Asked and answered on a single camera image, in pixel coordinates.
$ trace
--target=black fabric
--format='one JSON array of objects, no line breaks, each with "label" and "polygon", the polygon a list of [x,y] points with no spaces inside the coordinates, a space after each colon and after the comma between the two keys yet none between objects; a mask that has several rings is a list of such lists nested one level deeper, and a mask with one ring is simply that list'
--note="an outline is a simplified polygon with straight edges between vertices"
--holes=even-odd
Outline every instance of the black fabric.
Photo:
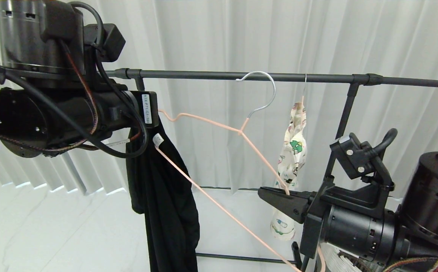
[{"label": "black fabric", "polygon": [[[131,129],[130,135],[136,134]],[[200,236],[191,184],[158,153],[152,138],[160,133],[163,151],[186,174],[187,168],[162,124],[148,129],[150,142],[143,155],[127,159],[132,209],[145,214],[151,272],[197,272],[195,248]],[[127,144],[127,152],[141,141]]]}]

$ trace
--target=hanger hook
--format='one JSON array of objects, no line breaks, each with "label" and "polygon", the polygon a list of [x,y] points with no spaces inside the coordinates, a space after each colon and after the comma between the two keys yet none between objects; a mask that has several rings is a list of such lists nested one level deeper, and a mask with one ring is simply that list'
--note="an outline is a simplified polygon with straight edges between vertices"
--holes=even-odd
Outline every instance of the hanger hook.
[{"label": "hanger hook", "polygon": [[272,76],[271,76],[270,74],[266,73],[266,72],[262,72],[262,71],[254,71],[254,72],[250,72],[250,73],[247,73],[245,76],[243,76],[243,78],[241,78],[241,79],[236,79],[236,81],[243,81],[243,80],[245,80],[248,76],[250,76],[251,74],[263,74],[263,75],[267,76],[267,77],[269,78],[269,81],[271,81],[271,83],[272,83],[273,93],[272,93],[272,98],[271,98],[271,100],[269,101],[269,103],[267,103],[266,105],[264,105],[264,106],[262,106],[262,107],[258,107],[257,109],[253,110],[253,111],[248,115],[248,118],[250,118],[251,115],[252,115],[253,113],[257,112],[258,110],[263,110],[263,109],[269,107],[269,105],[271,105],[271,103],[273,102],[274,98],[276,98],[276,84],[274,83],[274,79],[272,78]]}]

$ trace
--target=white curtain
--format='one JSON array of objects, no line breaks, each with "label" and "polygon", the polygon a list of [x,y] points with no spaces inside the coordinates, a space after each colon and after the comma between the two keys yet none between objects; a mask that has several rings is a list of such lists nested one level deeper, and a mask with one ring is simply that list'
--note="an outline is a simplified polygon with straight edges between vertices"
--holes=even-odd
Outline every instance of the white curtain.
[{"label": "white curtain", "polygon": [[[438,79],[438,1],[297,0],[86,0],[105,23],[115,23],[127,44],[106,69],[199,70],[274,73],[364,74]],[[85,23],[94,23],[86,11]],[[131,80],[118,80],[136,90]],[[146,79],[159,107],[240,127],[248,113],[272,94],[269,82]],[[275,164],[294,102],[305,95],[308,160],[301,190],[317,190],[330,154],[348,86],[278,82],[270,107],[253,115],[245,132]],[[202,186],[272,186],[272,174],[237,134],[195,119],[171,124],[162,118]],[[438,88],[363,87],[347,131],[378,144],[388,129],[399,135],[385,155],[405,192],[419,156],[438,150]],[[124,139],[115,133],[109,142]],[[123,151],[124,146],[117,147]],[[361,186],[335,167],[336,182]],[[72,150],[55,158],[24,159],[1,145],[0,182],[47,184],[51,190],[107,193],[127,187],[124,160],[101,151]]]}]

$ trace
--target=cartoon print garment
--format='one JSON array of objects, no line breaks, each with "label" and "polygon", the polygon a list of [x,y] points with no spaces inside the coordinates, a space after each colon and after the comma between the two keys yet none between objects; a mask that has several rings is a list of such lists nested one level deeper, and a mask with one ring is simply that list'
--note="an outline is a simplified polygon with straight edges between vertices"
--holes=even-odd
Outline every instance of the cartoon print garment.
[{"label": "cartoon print garment", "polygon": [[[306,141],[303,129],[306,126],[306,110],[302,102],[295,103],[291,110],[291,120],[284,135],[284,144],[278,160],[278,175],[295,190],[298,170],[306,161]],[[274,210],[271,220],[271,233],[280,240],[291,240],[294,236],[294,220],[279,210]]]}]

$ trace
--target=floor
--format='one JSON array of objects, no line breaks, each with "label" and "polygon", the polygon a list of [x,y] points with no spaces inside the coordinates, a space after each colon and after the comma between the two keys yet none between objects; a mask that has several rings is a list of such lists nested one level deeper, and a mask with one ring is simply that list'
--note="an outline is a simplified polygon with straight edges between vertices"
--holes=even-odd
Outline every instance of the floor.
[{"label": "floor", "polygon": [[[293,258],[291,242],[271,236],[272,208],[256,192],[207,192],[276,251]],[[200,192],[195,198],[201,228],[197,252],[276,258]],[[131,210],[125,191],[84,197],[0,185],[0,272],[144,272],[149,270],[146,243],[143,215]],[[284,264],[213,258],[198,258],[198,265],[201,272],[291,271]]]}]

